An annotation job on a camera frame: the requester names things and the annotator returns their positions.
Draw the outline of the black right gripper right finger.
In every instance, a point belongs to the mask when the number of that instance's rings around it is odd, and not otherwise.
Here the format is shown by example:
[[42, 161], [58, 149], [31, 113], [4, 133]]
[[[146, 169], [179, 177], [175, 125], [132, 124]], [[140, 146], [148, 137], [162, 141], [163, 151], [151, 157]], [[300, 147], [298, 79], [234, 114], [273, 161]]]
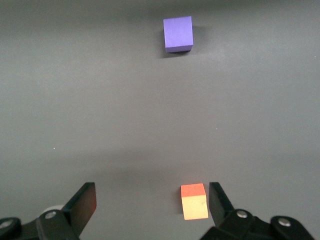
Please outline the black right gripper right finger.
[[214, 226], [200, 240], [315, 240], [296, 219], [276, 215], [265, 222], [235, 209], [218, 182], [209, 183], [209, 211]]

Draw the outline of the orange cube block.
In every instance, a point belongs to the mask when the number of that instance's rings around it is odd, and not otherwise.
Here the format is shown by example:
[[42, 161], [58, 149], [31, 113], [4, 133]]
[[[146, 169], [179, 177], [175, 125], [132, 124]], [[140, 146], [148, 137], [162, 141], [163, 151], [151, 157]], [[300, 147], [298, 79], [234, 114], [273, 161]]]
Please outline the orange cube block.
[[180, 191], [184, 220], [209, 218], [207, 195], [203, 183], [181, 185]]

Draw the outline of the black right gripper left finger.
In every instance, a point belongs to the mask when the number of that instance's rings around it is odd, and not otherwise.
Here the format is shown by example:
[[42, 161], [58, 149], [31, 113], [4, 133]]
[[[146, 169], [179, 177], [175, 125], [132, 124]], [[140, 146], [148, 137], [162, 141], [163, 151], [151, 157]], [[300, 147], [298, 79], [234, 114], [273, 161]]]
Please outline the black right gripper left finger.
[[29, 223], [1, 218], [0, 240], [80, 240], [96, 207], [95, 183], [86, 182], [61, 209], [49, 209]]

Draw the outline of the purple cube block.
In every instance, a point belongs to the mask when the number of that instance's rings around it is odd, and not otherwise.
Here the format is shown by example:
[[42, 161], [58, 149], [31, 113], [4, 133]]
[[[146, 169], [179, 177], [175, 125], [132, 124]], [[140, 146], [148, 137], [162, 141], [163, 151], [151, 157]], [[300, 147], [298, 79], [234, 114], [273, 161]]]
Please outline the purple cube block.
[[191, 16], [163, 20], [166, 53], [189, 52], [193, 48], [193, 24]]

